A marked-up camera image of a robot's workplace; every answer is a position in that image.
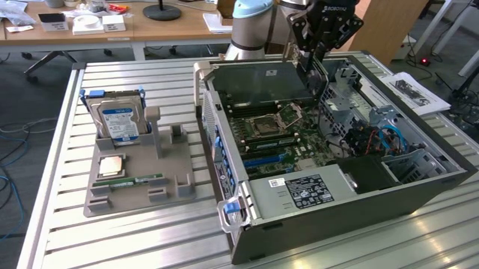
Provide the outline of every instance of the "tape roll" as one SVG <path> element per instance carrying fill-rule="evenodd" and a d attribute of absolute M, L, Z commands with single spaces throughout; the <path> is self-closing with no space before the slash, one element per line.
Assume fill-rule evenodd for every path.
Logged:
<path fill-rule="evenodd" d="M 73 19 L 73 23 L 76 25 L 81 25 L 85 28 L 96 28 L 99 27 L 100 19 L 93 15 L 81 15 Z"/>

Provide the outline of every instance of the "black lamp base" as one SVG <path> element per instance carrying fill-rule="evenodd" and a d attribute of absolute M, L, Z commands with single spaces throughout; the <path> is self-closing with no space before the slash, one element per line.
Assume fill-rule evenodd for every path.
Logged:
<path fill-rule="evenodd" d="M 172 21 L 182 16 L 182 10 L 174 6 L 164 5 L 163 10 L 153 4 L 143 9 L 143 15 L 156 21 Z"/>

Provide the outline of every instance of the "blue pcie slot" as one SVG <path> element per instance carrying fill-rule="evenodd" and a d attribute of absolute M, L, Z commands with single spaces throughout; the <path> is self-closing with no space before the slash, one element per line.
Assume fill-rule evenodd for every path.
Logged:
<path fill-rule="evenodd" d="M 258 159 L 258 160 L 252 160 L 252 161 L 244 161 L 243 162 L 244 167 L 248 168 L 248 167 L 259 166 L 259 165 L 263 165 L 263 164 L 279 163 L 280 161 L 283 161 L 284 155 L 286 154 L 280 154 L 278 156 L 271 156 L 271 157 L 267 157 L 267 158 L 263 158 L 263 159 Z"/>

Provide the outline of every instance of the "red wire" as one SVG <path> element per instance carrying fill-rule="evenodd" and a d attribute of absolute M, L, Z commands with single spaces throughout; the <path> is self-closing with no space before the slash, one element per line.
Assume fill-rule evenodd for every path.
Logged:
<path fill-rule="evenodd" d="M 370 152 L 371 140 L 372 140 L 372 136 L 374 136 L 375 133 L 376 133 L 376 130 L 374 130 L 374 131 L 371 132 L 370 141 L 367 142 L 366 154 Z"/>

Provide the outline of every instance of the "metal slat table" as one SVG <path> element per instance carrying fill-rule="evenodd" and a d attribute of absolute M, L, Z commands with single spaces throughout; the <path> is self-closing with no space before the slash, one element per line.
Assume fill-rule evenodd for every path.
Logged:
<path fill-rule="evenodd" d="M 354 54 L 376 76 L 387 68 Z M 19 268 L 468 268 L 479 265 L 479 180 L 468 179 L 411 215 L 270 256 L 231 265 L 195 122 L 192 65 L 216 58 L 91 63 L 73 70 L 35 202 Z M 95 126 L 80 89 L 147 91 L 162 107 L 160 128 L 184 123 L 198 198 L 87 218 L 83 203 Z M 435 114 L 426 122 L 479 166 L 479 145 Z"/>

